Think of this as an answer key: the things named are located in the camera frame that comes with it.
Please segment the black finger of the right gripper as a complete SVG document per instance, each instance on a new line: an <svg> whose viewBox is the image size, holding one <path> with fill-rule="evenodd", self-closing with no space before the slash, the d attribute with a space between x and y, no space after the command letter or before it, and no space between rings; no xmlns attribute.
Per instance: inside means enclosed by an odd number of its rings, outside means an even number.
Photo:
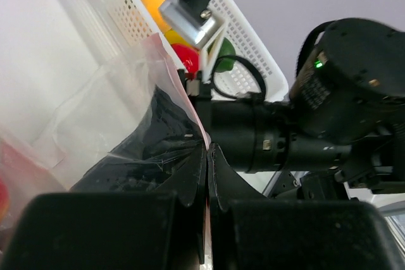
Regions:
<svg viewBox="0 0 405 270"><path fill-rule="evenodd" d="M72 192L149 192L172 177L196 148L202 133L171 97L155 89L138 127L72 187Z"/></svg>

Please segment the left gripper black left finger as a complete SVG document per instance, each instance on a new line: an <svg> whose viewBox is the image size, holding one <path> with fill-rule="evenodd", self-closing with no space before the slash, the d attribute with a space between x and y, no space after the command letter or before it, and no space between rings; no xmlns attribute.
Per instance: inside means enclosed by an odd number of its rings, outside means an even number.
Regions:
<svg viewBox="0 0 405 270"><path fill-rule="evenodd" d="M199 269L204 263L205 146L151 192L35 197L7 242L2 269Z"/></svg>

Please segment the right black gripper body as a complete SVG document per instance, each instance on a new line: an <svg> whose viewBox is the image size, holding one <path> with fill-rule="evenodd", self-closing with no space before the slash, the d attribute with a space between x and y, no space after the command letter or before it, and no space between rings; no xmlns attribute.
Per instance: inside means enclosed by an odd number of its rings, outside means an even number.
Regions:
<svg viewBox="0 0 405 270"><path fill-rule="evenodd" d="M215 100L201 72L179 77L212 143L235 171L334 171L349 158L350 145L302 132L285 102L265 102L258 92Z"/></svg>

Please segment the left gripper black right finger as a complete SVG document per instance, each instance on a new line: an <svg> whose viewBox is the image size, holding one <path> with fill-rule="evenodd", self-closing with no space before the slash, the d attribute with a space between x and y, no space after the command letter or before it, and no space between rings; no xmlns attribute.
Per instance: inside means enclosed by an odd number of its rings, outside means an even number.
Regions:
<svg viewBox="0 0 405 270"><path fill-rule="evenodd" d="M208 151L214 269L403 269L377 209L352 200L271 200Z"/></svg>

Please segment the clear zip top bag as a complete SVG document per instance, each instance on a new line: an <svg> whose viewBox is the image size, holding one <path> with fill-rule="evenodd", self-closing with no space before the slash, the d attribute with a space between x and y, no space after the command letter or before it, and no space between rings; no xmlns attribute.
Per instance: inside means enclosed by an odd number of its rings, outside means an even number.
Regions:
<svg viewBox="0 0 405 270"><path fill-rule="evenodd" d="M71 192L138 127L155 89L198 125L207 147L178 64L158 33L99 62L58 0L1 0L1 142L16 185L1 229L34 197Z"/></svg>

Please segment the green fake lime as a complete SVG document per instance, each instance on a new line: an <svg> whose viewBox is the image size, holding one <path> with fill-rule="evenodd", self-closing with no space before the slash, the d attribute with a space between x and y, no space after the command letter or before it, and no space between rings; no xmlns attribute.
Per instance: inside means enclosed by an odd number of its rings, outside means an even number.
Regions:
<svg viewBox="0 0 405 270"><path fill-rule="evenodd" d="M222 57L222 56L228 56L228 55L235 56L236 51L235 51L233 44L227 38L224 38L223 43L220 47L218 56ZM224 73L227 71L232 71L232 69L234 67L234 63L235 63L235 61L233 59L229 59L229 58L222 59L220 61L220 63L218 64L216 72Z"/></svg>

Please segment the red fake apple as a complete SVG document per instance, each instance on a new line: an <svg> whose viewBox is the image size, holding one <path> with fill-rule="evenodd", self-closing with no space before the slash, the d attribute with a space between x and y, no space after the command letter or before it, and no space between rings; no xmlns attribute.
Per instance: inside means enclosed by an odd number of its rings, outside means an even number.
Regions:
<svg viewBox="0 0 405 270"><path fill-rule="evenodd" d="M189 73L198 72L199 53L196 50L183 44L172 44L171 47Z"/></svg>

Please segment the yellow fake starfruit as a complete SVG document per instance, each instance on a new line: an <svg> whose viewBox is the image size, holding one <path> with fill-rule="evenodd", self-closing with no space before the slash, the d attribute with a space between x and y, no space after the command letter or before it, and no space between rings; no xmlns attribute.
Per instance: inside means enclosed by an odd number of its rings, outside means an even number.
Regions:
<svg viewBox="0 0 405 270"><path fill-rule="evenodd" d="M192 47L183 37L181 37L176 31L170 29L164 34L166 40L170 45L181 44L183 46Z"/></svg>

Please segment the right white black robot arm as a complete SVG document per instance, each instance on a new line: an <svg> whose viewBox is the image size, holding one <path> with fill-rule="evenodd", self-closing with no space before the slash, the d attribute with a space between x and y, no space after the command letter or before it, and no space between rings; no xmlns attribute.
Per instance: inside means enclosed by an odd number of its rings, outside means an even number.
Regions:
<svg viewBox="0 0 405 270"><path fill-rule="evenodd" d="M361 18L314 28L299 53L288 102L235 56L259 92L221 93L183 80L189 99L233 176L274 172L271 199L346 200L349 189L404 192L404 33Z"/></svg>

